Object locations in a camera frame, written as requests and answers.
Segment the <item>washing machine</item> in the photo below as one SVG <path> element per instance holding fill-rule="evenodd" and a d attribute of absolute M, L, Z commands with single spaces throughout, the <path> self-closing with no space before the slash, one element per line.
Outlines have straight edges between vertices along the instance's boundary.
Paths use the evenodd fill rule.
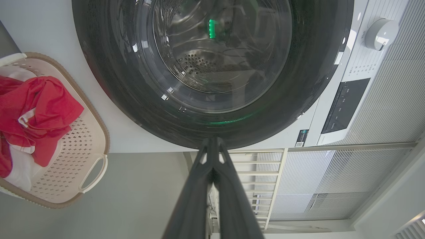
<path fill-rule="evenodd" d="M 343 139 L 390 44 L 367 47 L 365 35 L 380 19 L 397 23 L 405 6 L 382 2 L 73 0 L 72 9 L 109 98 L 186 151 L 210 137 L 229 149 Z"/>

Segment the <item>white wall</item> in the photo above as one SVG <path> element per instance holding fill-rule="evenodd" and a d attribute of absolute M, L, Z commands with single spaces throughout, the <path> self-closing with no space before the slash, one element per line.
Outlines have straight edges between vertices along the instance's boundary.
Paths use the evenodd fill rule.
<path fill-rule="evenodd" d="M 326 228 L 331 232 L 345 232 L 354 231 L 350 228 L 351 221 L 345 220 L 317 220 L 317 221 L 285 221 L 285 222 L 270 222 L 270 225 L 279 225 L 287 227 L 312 227 L 312 228 Z M 287 231 L 281 229 L 267 230 L 265 233 L 296 233 L 295 231 Z"/>
<path fill-rule="evenodd" d="M 108 158 L 102 180 L 68 208 L 0 193 L 0 238 L 160 239 L 188 175 L 183 154 Z"/>
<path fill-rule="evenodd" d="M 213 233 L 211 239 L 220 239 L 219 233 Z M 264 234 L 264 239 L 364 239 L 356 231 L 325 233 L 284 233 Z"/>
<path fill-rule="evenodd" d="M 425 209 L 425 143 L 420 142 L 406 160 L 409 165 L 356 219 L 354 227 L 368 239 L 394 238 Z"/>

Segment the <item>qr code label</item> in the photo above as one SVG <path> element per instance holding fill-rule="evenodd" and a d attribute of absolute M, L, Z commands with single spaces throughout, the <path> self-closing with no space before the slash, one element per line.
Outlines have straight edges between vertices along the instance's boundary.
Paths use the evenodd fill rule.
<path fill-rule="evenodd" d="M 295 147 L 303 147 L 304 146 L 304 142 L 297 142 L 295 144 Z"/>

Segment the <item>beige laundry basket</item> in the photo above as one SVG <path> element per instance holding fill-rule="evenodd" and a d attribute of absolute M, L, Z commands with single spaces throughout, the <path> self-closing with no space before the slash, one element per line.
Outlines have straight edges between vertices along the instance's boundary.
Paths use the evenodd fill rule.
<path fill-rule="evenodd" d="M 93 188 L 108 166 L 108 131 L 98 113 L 70 74 L 54 59 L 39 54 L 14 54 L 1 59 L 0 66 L 15 65 L 37 76 L 59 79 L 69 93 L 84 107 L 83 113 L 71 124 L 71 130 L 61 139 L 56 159 L 32 178 L 32 189 L 25 192 L 0 178 L 0 191 L 48 208 L 64 208 Z M 103 166 L 96 179 L 83 188 L 87 176 L 98 161 Z"/>

